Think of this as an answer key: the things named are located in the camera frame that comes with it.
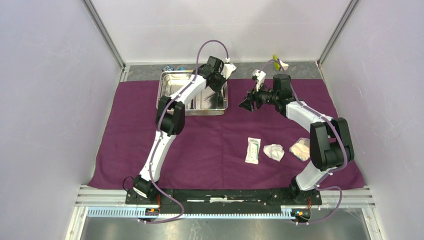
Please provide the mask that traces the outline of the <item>white sterile packet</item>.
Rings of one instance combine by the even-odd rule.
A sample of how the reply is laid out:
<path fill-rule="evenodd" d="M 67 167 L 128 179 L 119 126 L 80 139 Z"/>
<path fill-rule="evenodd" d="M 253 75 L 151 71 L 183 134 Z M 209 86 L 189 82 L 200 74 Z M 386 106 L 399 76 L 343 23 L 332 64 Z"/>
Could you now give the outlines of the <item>white sterile packet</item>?
<path fill-rule="evenodd" d="M 261 139 L 249 137 L 247 141 L 248 146 L 246 151 L 245 162 L 248 164 L 258 165 Z"/>

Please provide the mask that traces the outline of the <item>metal instrument tray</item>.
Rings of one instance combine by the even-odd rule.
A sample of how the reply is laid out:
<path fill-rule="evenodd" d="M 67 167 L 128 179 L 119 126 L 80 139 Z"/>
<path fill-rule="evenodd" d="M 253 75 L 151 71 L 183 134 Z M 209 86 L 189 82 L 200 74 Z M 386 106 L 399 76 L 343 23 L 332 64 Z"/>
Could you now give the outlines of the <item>metal instrument tray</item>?
<path fill-rule="evenodd" d="M 192 75 L 191 70 L 172 70 L 162 72 L 159 80 L 157 98 L 165 95 L 171 96 L 186 85 Z M 204 97 L 216 94 L 215 101 L 203 101 Z M 187 103 L 186 116 L 220 116 L 225 114 L 229 105 L 228 84 L 222 86 L 221 91 L 214 92 L 210 87 L 202 90 L 191 102 Z"/>

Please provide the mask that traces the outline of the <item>beige gauze roll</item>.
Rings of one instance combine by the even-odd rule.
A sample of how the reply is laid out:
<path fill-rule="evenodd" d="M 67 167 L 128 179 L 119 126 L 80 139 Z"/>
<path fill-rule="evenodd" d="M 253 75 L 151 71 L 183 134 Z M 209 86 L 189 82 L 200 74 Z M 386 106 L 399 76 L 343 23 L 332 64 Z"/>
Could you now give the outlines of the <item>beige gauze roll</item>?
<path fill-rule="evenodd" d="M 299 138 L 290 148 L 289 152 L 292 153 L 302 162 L 310 158 L 310 140 L 308 138 Z"/>

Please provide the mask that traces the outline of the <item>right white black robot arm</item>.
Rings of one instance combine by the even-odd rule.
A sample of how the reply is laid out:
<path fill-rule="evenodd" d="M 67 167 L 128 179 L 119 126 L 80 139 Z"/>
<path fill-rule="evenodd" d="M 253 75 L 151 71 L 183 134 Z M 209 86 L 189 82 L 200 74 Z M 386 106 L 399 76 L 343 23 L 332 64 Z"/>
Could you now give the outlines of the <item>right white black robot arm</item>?
<path fill-rule="evenodd" d="M 288 191 L 293 203 L 302 204 L 309 194 L 320 191 L 320 184 L 327 176 L 344 169 L 355 158 L 349 125 L 345 118 L 327 116 L 300 100 L 290 75 L 274 75 L 271 89 L 264 87 L 265 76 L 261 70 L 253 73 L 256 85 L 239 107 L 252 112 L 262 105 L 273 105 L 278 113 L 309 132 L 310 161 L 292 178 Z"/>

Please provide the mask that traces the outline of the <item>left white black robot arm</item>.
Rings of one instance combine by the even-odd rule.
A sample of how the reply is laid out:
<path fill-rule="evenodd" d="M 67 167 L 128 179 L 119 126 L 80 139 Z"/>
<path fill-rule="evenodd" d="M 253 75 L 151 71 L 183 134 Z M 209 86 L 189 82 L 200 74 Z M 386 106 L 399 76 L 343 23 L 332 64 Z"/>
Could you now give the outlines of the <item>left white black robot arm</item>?
<path fill-rule="evenodd" d="M 153 145 L 145 165 L 127 191 L 130 199 L 140 199 L 145 204 L 156 200 L 162 166 L 173 141 L 185 127 L 186 106 L 206 88 L 219 92 L 236 69 L 229 58 L 223 61 L 210 56 L 205 64 L 196 67 L 180 89 L 159 98 Z"/>

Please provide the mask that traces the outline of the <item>white gauze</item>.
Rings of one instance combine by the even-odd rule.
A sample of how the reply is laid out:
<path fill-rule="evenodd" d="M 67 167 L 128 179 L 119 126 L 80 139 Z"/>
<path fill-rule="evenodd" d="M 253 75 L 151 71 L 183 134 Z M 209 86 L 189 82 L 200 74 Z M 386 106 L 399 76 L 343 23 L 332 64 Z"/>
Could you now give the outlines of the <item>white gauze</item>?
<path fill-rule="evenodd" d="M 285 155 L 283 146 L 280 144 L 265 145 L 263 147 L 263 152 L 268 158 L 277 162 L 280 162 Z"/>

